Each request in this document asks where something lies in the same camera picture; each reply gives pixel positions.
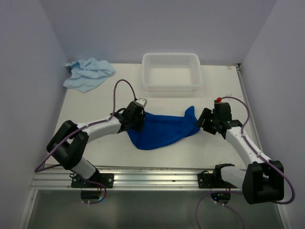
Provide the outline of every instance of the blue cloth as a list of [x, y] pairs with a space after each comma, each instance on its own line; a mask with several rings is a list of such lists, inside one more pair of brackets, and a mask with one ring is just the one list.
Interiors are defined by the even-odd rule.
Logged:
[[184, 137], [196, 134], [194, 106], [190, 106], [184, 117], [154, 115], [146, 112], [142, 131], [128, 130], [132, 143], [142, 150], [156, 149], [173, 144]]
[[107, 61], [98, 61], [94, 58], [73, 61], [65, 66], [71, 67], [72, 77], [63, 85], [84, 93], [101, 85], [114, 72], [114, 68]]

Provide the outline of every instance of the white plastic basket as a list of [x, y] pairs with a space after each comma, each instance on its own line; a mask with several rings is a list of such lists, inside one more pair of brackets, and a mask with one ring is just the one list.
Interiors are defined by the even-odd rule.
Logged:
[[142, 60], [142, 83], [151, 92], [191, 92], [202, 84], [194, 53], [147, 53]]

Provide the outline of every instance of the cloth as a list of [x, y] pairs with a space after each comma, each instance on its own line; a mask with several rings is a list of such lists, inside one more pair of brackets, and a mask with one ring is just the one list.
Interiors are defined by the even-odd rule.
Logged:
[[195, 108], [190, 106], [184, 117], [154, 115], [146, 112], [142, 131], [128, 130], [132, 143], [142, 150], [157, 149], [173, 144], [184, 137], [196, 134]]
[[67, 79], [63, 86], [84, 93], [101, 85], [114, 72], [114, 68], [107, 61], [98, 61], [94, 58], [73, 61], [65, 66], [71, 67], [72, 77]]

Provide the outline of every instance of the cable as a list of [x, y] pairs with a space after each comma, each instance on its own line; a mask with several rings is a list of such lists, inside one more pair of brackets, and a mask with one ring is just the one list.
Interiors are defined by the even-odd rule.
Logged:
[[295, 189], [291, 183], [291, 181], [289, 180], [289, 178], [281, 171], [279, 170], [277, 167], [275, 167], [274, 165], [272, 165], [268, 160], [266, 160], [265, 158], [263, 158], [261, 155], [259, 155], [259, 153], [256, 151], [256, 149], [254, 149], [254, 147], [251, 145], [251, 143], [248, 141], [247, 137], [244, 135], [244, 127], [245, 125], [249, 122], [249, 119], [250, 119], [250, 110], [249, 110], [249, 107], [243, 102], [241, 101], [240, 99], [238, 98], [235, 98], [235, 97], [231, 97], [231, 96], [225, 96], [225, 97], [222, 97], [221, 99], [235, 99], [237, 101], [239, 101], [241, 104], [244, 105], [244, 107], [246, 108], [247, 110], [247, 119], [246, 121], [244, 122], [243, 126], [242, 126], [242, 129], [241, 129], [241, 134], [242, 134], [242, 137], [244, 139], [244, 141], [247, 143], [247, 145], [252, 149], [252, 151], [261, 159], [263, 160], [266, 164], [268, 164], [268, 166], [270, 166], [271, 168], [273, 168], [276, 172], [278, 172], [288, 183], [288, 185], [290, 186], [291, 188], [291, 198], [290, 200], [288, 201], [284, 201], [284, 202], [279, 202], [279, 201], [275, 201], [274, 203], [276, 204], [290, 204], [291, 202], [294, 201], [295, 199]]
[[[210, 194], [217, 194], [217, 193], [233, 193], [233, 194], [243, 194], [241, 191], [212, 191], [212, 192], [208, 192], [207, 194], [204, 194], [200, 200], [198, 201], [197, 205], [196, 205], [196, 210], [195, 210], [195, 219], [196, 219], [196, 223], [197, 223], [197, 226], [199, 229], [202, 229], [202, 227], [200, 226], [200, 223], [199, 223], [199, 220], [198, 220], [198, 208], [199, 208], [199, 205], [201, 203], [201, 201], [208, 195]], [[229, 206], [229, 205], [226, 205], [226, 204], [222, 204], [222, 203], [219, 203], [219, 202], [216, 202], [217, 204], [219, 205], [222, 205], [224, 207], [227, 207], [229, 209], [231, 209], [232, 211], [234, 211], [238, 217], [241, 219], [242, 221], [242, 224], [243, 224], [243, 229], [245, 229], [245, 221], [244, 221], [244, 218], [242, 217], [242, 215], [240, 213], [238, 213], [233, 207]]]
[[83, 177], [82, 177], [81, 175], [79, 175], [79, 174], [78, 174], [78, 176], [79, 176], [79, 178], [80, 178], [83, 182], [85, 182], [85, 183], [87, 183], [87, 184], [98, 185], [98, 186], [100, 186], [101, 188], [103, 188], [103, 189], [105, 190], [104, 195], [103, 195], [102, 198], [100, 198], [98, 201], [95, 201], [95, 202], [90, 202], [90, 201], [88, 201], [88, 204], [98, 204], [98, 203], [100, 203], [103, 199], [105, 199], [106, 194], [107, 194], [107, 189], [106, 189], [106, 187], [105, 187], [103, 184], [98, 183], [98, 182], [95, 182], [95, 181], [87, 180], [87, 179], [83, 178]]
[[108, 119], [103, 119], [103, 120], [99, 120], [99, 121], [95, 121], [95, 122], [92, 122], [92, 123], [89, 123], [88, 126], [83, 126], [75, 131], [73, 131], [71, 134], [69, 134], [68, 136], [66, 136], [63, 140], [61, 140], [46, 156], [45, 158], [39, 163], [39, 165], [35, 168], [34, 172], [35, 173], [38, 173], [38, 172], [41, 172], [41, 171], [44, 171], [44, 170], [47, 170], [47, 169], [50, 169], [50, 168], [54, 168], [54, 167], [57, 167], [57, 166], [60, 166], [60, 165], [53, 165], [53, 166], [49, 166], [49, 167], [45, 167], [45, 168], [41, 168], [41, 166], [54, 154], [54, 152], [64, 143], [66, 142], [69, 138], [73, 137], [74, 135], [76, 135], [78, 132], [82, 131], [83, 129], [86, 129], [88, 128], [89, 126], [92, 126], [92, 125], [96, 125], [96, 124], [101, 124], [101, 123], [105, 123], [105, 122], [108, 122], [110, 119], [113, 118], [114, 116], [114, 113], [115, 113], [115, 94], [116, 94], [116, 88], [119, 84], [119, 82], [126, 82], [131, 90], [132, 90], [132, 93], [133, 93], [133, 96], [134, 96], [134, 99], [136, 100], [136, 96], [135, 96], [135, 92], [134, 92], [134, 89], [132, 87], [132, 85], [127, 81], [127, 80], [124, 80], [124, 79], [120, 79], [118, 80], [115, 85], [114, 85], [114, 89], [113, 89], [113, 109], [112, 109], [112, 114], [110, 115], [110, 117]]

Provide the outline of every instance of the white table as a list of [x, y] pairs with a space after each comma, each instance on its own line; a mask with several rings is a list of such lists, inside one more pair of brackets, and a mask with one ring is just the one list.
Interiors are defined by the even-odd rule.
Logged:
[[[138, 98], [147, 99], [145, 110], [152, 114], [183, 116], [185, 110], [194, 105], [195, 115], [199, 118], [205, 107], [214, 107], [217, 97], [232, 95], [243, 100], [238, 74], [233, 66], [202, 65], [203, 86], [200, 92], [193, 94], [147, 92], [142, 86], [140, 64], [113, 64], [113, 67], [115, 74], [98, 88], [85, 94], [67, 90], [56, 131], [66, 120], [84, 123], [109, 115], [112, 111], [113, 87], [119, 79], [128, 80]], [[126, 107], [132, 99], [129, 86], [120, 83], [116, 94], [116, 110]], [[244, 122], [245, 108], [236, 101], [228, 102], [233, 119]], [[252, 138], [250, 125], [246, 131]], [[108, 135], [89, 143], [83, 156], [96, 166], [107, 167], [214, 168], [217, 164], [232, 163], [238, 168], [245, 168], [239, 155], [220, 134], [211, 135], [203, 130], [170, 146], [150, 151], [137, 149], [126, 132]], [[57, 162], [50, 158], [47, 164]]]

